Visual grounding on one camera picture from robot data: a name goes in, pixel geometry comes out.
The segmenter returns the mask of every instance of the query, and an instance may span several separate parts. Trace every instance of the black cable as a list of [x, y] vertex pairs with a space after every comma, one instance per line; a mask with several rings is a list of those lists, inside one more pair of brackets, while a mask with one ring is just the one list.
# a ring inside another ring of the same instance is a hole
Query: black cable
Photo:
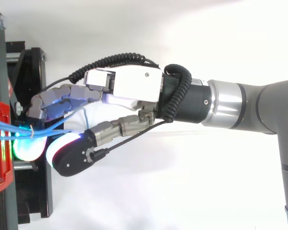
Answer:
[[189, 87], [192, 82], [192, 76], [191, 73], [185, 67], [176, 64], [166, 66], [164, 68], [164, 73], [168, 73], [174, 76], [175, 74], [180, 75], [179, 85], [175, 90], [174, 95], [169, 100], [167, 110], [163, 117], [163, 119], [167, 123], [172, 123], [174, 121], [175, 115], [177, 113], [181, 101], [184, 99], [185, 95], [189, 90]]
[[161, 122], [159, 122], [159, 123], [157, 123], [157, 124], [154, 124], [153, 126], [150, 126], [150, 127], [148, 127], [147, 129], [143, 130], [142, 132], [139, 132], [138, 134], [136, 134], [136, 135], [134, 135], [134, 136], [132, 136], [132, 137], [130, 137], [130, 138], [128, 138], [128, 139], [126, 139], [126, 140], [124, 140], [124, 141], [116, 144], [116, 145], [113, 145], [112, 147], [110, 147], [110, 148], [107, 149], [107, 152], [110, 152], [110, 151], [118, 148], [119, 146], [122, 146], [122, 145], [128, 143], [129, 141], [131, 141], [131, 140], [133, 140], [133, 139], [136, 139], [137, 137], [143, 135], [144, 133], [147, 133], [149, 130], [152, 130], [153, 128], [156, 128], [156, 127], [158, 127], [158, 126], [160, 126], [160, 125], [163, 125], [163, 124], [165, 124], [165, 123], [166, 123], [166, 121], [161, 121]]
[[46, 86], [45, 88], [43, 88], [41, 92], [44, 92], [44, 91], [50, 89], [52, 86], [54, 86], [54, 85], [56, 85], [56, 84], [58, 84], [58, 83], [60, 83], [62, 81], [66, 81], [66, 80], [69, 80], [69, 78], [62, 78], [60, 80], [57, 80], [54, 83], [51, 83], [49, 86]]
[[79, 80], [83, 79], [85, 73], [91, 69], [123, 65], [147, 65], [150, 67], [159, 68], [159, 66], [156, 65], [153, 61], [146, 59], [145, 56], [141, 54], [125, 53], [105, 57], [93, 62], [92, 64], [88, 64], [69, 75], [68, 78], [71, 83], [75, 84]]

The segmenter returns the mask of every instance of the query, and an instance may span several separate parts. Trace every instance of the metal rod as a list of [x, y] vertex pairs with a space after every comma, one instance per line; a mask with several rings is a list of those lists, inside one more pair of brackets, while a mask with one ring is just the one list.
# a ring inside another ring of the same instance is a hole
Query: metal rod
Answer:
[[14, 170], [28, 170], [33, 169], [29, 161], [14, 161]]
[[20, 53], [7, 53], [6, 54], [6, 61], [8, 63], [17, 62], [19, 59]]

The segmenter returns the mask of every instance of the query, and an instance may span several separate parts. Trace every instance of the cable connector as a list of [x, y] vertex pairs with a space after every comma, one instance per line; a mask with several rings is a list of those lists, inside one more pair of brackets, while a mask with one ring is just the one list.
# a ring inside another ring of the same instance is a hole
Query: cable connector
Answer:
[[91, 152], [90, 157], [93, 160], [93, 163], [96, 163], [97, 161], [103, 159], [109, 152], [109, 149], [100, 149], [98, 151]]

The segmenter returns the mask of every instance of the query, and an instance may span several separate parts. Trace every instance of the black metal frame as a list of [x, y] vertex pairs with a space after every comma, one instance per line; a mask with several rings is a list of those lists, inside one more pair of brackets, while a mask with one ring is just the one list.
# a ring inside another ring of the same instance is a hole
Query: black metal frame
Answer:
[[[6, 51], [21, 53], [18, 61], [7, 63]], [[0, 101], [11, 104], [12, 124], [27, 122], [24, 114], [16, 114], [15, 103], [28, 108], [31, 98], [46, 85], [43, 53], [40, 48], [25, 50], [24, 42], [6, 43], [4, 30], [0, 29]], [[10, 96], [9, 85], [14, 89]], [[13, 183], [0, 193], [0, 230], [17, 230], [18, 224], [30, 222], [30, 213], [41, 213], [41, 218], [47, 218], [53, 212], [51, 167], [45, 152], [32, 164], [36, 167], [31, 170], [15, 171]]]
[[[28, 108], [31, 98], [40, 93], [46, 85], [45, 62], [42, 60], [44, 52], [40, 48], [26, 50], [24, 42], [22, 42], [23, 46], [14, 46], [20, 43], [6, 43], [9, 52], [20, 53], [18, 62], [8, 63], [8, 72], [18, 102], [24, 108]], [[27, 122], [25, 116], [17, 116], [13, 113], [12, 123], [21, 122]], [[19, 224], [30, 223], [30, 213], [40, 213], [41, 218], [48, 218], [53, 212], [51, 167], [46, 161], [45, 154], [44, 152], [34, 161], [35, 170], [15, 171]]]
[[[9, 104], [4, 30], [0, 29], [0, 101]], [[0, 230], [17, 230], [16, 190], [13, 181], [0, 193]]]

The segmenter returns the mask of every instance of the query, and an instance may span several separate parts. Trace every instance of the green light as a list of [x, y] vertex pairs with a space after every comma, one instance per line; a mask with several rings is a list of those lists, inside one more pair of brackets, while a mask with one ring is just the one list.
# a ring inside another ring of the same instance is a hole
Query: green light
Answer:
[[23, 161], [34, 161], [42, 155], [47, 137], [32, 139], [16, 139], [13, 143], [15, 157]]

